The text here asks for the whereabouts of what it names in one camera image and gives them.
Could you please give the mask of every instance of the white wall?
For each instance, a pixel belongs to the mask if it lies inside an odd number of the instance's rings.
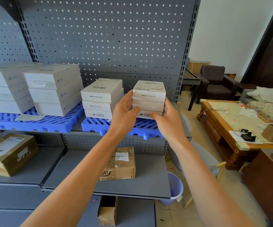
[[[272,8],[273,0],[201,0],[190,60],[224,65],[240,81]]]

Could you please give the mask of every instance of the blue plastic pallet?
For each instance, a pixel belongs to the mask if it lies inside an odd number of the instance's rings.
[[[89,118],[81,123],[82,130],[87,132],[98,132],[101,136],[104,136],[110,127],[111,122],[108,122],[107,119],[97,119]],[[142,136],[145,140],[148,140],[149,137],[160,136],[164,138],[157,128],[156,121],[153,119],[141,119],[137,118],[134,127],[128,135],[138,135]]]
[[[84,113],[82,103],[78,103],[64,117],[45,116],[39,121],[15,121],[20,114],[0,113],[0,129],[19,131],[40,131],[40,132],[70,132],[72,126],[77,123]],[[27,115],[38,115],[36,108],[26,111]]]

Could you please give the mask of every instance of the hand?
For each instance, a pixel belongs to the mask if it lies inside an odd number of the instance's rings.
[[[127,135],[134,127],[136,116],[140,112],[139,107],[134,107],[132,110],[132,90],[130,90],[117,103],[112,114],[112,121],[108,133],[116,135],[121,139]]]
[[[167,98],[163,116],[156,112],[149,113],[149,116],[156,121],[159,131],[170,145],[177,143],[177,141],[185,141],[186,135],[179,113]]]

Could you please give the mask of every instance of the forearm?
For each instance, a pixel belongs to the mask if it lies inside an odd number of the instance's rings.
[[[22,226],[77,226],[95,185],[122,137],[107,133]]]
[[[181,163],[205,226],[253,226],[187,139],[170,145]]]

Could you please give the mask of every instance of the white box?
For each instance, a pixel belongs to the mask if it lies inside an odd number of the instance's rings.
[[[145,111],[145,110],[141,110],[138,115],[137,115],[137,118],[144,118],[144,119],[153,119],[149,116],[149,113],[150,112],[153,112],[153,111]],[[163,113],[160,112],[160,111],[155,111],[156,113],[162,115]]]
[[[86,117],[99,118],[99,119],[112,119],[112,112],[84,110]]]
[[[22,72],[43,67],[42,63],[21,62],[9,66],[0,66],[0,87],[10,87],[25,82]]]
[[[33,99],[30,95],[17,101],[0,100],[1,113],[21,114],[34,107]]]
[[[165,102],[166,90],[163,82],[139,80],[133,88],[132,99]]]
[[[62,103],[34,103],[39,115],[65,116],[82,100],[80,91]]]
[[[29,88],[29,92],[36,103],[62,103],[83,89],[81,76],[57,90]]]
[[[140,107],[141,110],[146,111],[164,111],[164,102],[153,102],[153,101],[144,101],[144,100],[132,100],[132,108],[135,106]]]
[[[81,74],[77,64],[52,64],[23,75],[29,88],[59,89]]]
[[[111,103],[123,87],[122,85],[123,81],[118,79],[97,79],[81,91],[82,99]]]
[[[82,100],[82,104],[85,110],[113,112],[114,108],[116,107],[116,104],[123,98],[123,96],[124,96],[124,88],[121,89],[121,91],[116,96],[115,100],[113,100],[111,103]]]
[[[25,82],[10,86],[0,87],[0,100],[16,101],[30,95]]]

